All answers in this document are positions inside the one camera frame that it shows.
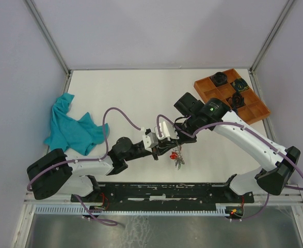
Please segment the silver keyring with keys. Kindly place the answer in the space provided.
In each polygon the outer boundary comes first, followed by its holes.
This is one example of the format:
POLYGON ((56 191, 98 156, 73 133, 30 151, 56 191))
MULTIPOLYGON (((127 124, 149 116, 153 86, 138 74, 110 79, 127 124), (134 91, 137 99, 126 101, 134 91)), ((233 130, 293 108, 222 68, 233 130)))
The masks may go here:
POLYGON ((184 161, 183 155, 182 155, 182 146, 179 145, 179 146, 177 146, 177 147, 178 147, 177 150, 176 150, 176 151, 172 150, 171 153, 172 153, 172 152, 176 152, 176 153, 178 154, 178 158, 177 158, 176 160, 173 160, 173 161, 174 161, 175 168, 176 168, 177 170, 180 170, 181 167, 182 167, 183 165, 185 165, 185 161, 184 161))

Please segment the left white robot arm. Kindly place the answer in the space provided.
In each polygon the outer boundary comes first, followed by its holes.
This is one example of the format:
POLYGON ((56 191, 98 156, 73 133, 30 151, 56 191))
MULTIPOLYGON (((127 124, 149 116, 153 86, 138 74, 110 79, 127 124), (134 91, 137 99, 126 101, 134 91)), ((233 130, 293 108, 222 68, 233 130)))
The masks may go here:
POLYGON ((69 159, 58 148, 27 168, 27 189, 36 200, 60 193, 76 194, 93 202, 100 197, 97 176, 117 175, 128 168, 127 162, 131 160, 147 156, 158 160, 178 144, 178 137, 157 138, 149 133, 135 144, 128 137, 119 138, 104 157, 69 159))

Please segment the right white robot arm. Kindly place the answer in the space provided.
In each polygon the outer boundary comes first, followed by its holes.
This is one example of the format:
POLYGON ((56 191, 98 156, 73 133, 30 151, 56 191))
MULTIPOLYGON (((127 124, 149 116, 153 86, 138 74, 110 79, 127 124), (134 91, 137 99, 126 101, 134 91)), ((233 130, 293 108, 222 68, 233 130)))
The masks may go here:
POLYGON ((223 189, 227 201, 235 202, 258 189, 271 195, 282 193, 299 160, 298 148, 286 148, 262 136, 217 98, 203 103, 187 92, 174 107, 187 117, 178 126, 181 132, 196 136, 203 129, 212 130, 238 145, 259 163, 260 168, 256 170, 230 177, 228 186, 223 189))

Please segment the black round part lower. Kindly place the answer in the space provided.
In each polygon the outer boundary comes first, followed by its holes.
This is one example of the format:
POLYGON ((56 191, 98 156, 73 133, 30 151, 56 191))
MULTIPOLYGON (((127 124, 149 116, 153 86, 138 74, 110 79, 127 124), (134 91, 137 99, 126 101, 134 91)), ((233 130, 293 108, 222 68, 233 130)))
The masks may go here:
POLYGON ((232 109, 245 106, 245 99, 239 92, 234 93, 231 97, 227 98, 226 101, 232 109))

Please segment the black round part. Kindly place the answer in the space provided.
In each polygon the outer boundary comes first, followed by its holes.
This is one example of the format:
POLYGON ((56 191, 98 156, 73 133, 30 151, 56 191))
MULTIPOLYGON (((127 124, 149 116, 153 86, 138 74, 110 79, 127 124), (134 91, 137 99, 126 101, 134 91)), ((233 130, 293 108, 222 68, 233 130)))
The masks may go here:
POLYGON ((231 97, 227 98, 226 101, 232 109, 245 106, 245 99, 239 92, 234 93, 231 97))
POLYGON ((216 87, 227 84, 228 82, 228 77, 223 72, 216 72, 214 75, 210 76, 210 79, 216 87))

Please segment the black round part top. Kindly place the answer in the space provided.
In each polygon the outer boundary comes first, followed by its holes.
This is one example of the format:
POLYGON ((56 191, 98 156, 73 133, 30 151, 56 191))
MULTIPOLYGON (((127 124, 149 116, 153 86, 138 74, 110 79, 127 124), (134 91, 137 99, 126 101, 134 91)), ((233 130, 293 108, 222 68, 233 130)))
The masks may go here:
POLYGON ((223 72, 216 72, 214 75, 210 76, 210 79, 216 87, 227 84, 228 82, 228 77, 223 72))

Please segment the orange compartment tray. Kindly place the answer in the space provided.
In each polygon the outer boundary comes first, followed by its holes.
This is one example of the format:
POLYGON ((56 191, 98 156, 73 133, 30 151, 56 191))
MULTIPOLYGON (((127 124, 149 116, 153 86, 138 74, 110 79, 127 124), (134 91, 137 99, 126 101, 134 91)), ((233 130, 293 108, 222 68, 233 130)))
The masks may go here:
POLYGON ((194 88, 204 102, 217 98, 236 110, 248 124, 263 120, 270 110, 235 69, 216 72, 197 80, 194 88))

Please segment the green yellow round part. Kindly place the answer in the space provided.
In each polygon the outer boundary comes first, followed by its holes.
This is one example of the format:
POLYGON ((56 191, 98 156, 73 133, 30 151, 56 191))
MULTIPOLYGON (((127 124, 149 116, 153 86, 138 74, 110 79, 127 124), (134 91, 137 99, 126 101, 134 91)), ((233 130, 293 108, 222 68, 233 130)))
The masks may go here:
POLYGON ((242 92, 249 89, 247 82, 243 78, 235 79, 231 85, 237 92, 242 92))

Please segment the teal cloth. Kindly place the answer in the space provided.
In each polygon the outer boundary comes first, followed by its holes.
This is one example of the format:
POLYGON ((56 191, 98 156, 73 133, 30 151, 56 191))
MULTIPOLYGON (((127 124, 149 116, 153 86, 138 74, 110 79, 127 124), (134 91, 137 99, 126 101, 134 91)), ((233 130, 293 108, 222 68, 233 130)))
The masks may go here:
POLYGON ((69 117, 67 114, 74 95, 64 93, 58 97, 52 107, 50 121, 50 135, 44 140, 49 149, 73 149, 83 156, 87 156, 96 145, 105 142, 109 136, 109 126, 97 126, 89 112, 86 112, 79 120, 69 117))

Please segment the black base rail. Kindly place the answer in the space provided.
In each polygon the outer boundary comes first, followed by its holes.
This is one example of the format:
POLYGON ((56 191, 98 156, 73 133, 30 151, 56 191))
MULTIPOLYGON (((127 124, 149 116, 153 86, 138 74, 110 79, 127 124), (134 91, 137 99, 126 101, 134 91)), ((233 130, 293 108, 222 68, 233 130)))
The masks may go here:
POLYGON ((253 203, 253 193, 240 196, 227 183, 99 182, 84 203, 104 203, 106 210, 215 210, 216 204, 253 203))

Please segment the right aluminium frame post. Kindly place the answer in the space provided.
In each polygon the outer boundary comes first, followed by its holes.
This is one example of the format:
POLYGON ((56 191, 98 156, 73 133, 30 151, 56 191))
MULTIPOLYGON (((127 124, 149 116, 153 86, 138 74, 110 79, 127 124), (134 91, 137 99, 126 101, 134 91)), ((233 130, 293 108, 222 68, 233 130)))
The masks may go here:
POLYGON ((263 60, 264 56, 266 55, 267 51, 269 50, 270 46, 272 45, 276 35, 281 30, 283 24, 285 23, 286 19, 288 18, 290 12, 292 11, 293 7, 296 4, 296 0, 287 0, 284 7, 282 8, 279 16, 277 17, 274 25, 272 26, 269 34, 267 35, 261 49, 259 50, 256 58, 254 59, 253 63, 249 68, 249 72, 251 74, 255 73, 258 69, 261 61, 263 60))

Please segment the aluminium frame post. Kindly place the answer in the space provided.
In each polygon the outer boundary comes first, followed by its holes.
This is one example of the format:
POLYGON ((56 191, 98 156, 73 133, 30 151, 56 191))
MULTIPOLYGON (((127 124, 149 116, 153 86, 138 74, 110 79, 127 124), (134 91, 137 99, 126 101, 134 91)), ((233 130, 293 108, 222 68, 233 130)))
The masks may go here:
POLYGON ((41 31, 46 43, 48 44, 51 52, 55 56, 56 60, 58 61, 60 67, 62 68, 63 72, 66 76, 70 75, 71 70, 69 69, 67 63, 65 62, 58 46, 53 39, 42 15, 41 12, 38 10, 35 1, 32 0, 23 0, 24 4, 26 5, 28 11, 30 12, 32 18, 34 19, 36 25, 38 26, 39 30, 41 31))
POLYGON ((296 4, 296 0, 287 0, 284 7, 282 8, 279 16, 277 17, 274 25, 272 26, 269 34, 267 35, 261 49, 259 50, 256 58, 254 59, 253 63, 249 68, 249 72, 251 74, 255 73, 258 69, 261 61, 263 60, 264 56, 266 55, 267 51, 269 50, 270 46, 272 45, 276 35, 281 30, 283 24, 285 23, 286 19, 288 18, 290 12, 292 11, 293 7, 296 4))

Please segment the aluminium front frame rail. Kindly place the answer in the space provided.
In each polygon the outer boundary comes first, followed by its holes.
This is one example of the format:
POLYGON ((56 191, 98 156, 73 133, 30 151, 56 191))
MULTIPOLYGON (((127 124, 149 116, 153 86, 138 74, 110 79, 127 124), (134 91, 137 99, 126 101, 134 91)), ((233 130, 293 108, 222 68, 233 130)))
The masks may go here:
MULTIPOLYGON (((245 206, 262 206, 266 202, 267 196, 264 191, 253 192, 253 203, 247 203, 245 206)), ((45 204, 45 205, 77 205, 76 202, 70 201, 69 194, 59 194, 44 200, 35 200, 32 193, 26 193, 23 204, 45 204)), ((279 196, 271 195, 268 199, 268 206, 303 206, 303 199, 298 191, 285 189, 284 193, 279 196)))

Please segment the left aluminium frame post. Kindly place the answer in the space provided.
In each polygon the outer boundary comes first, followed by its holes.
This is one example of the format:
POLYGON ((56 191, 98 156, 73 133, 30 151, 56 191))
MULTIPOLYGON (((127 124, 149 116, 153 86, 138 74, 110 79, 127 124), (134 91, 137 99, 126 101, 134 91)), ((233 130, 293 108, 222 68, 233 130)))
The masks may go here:
POLYGON ((26 5, 28 11, 30 12, 32 18, 34 19, 36 25, 38 26, 39 30, 41 31, 46 43, 48 44, 51 52, 55 56, 56 60, 58 61, 60 67, 62 68, 63 72, 66 76, 70 75, 71 70, 69 69, 67 63, 65 62, 58 46, 53 39, 42 15, 41 12, 38 10, 35 1, 32 0, 23 0, 24 4, 26 5))

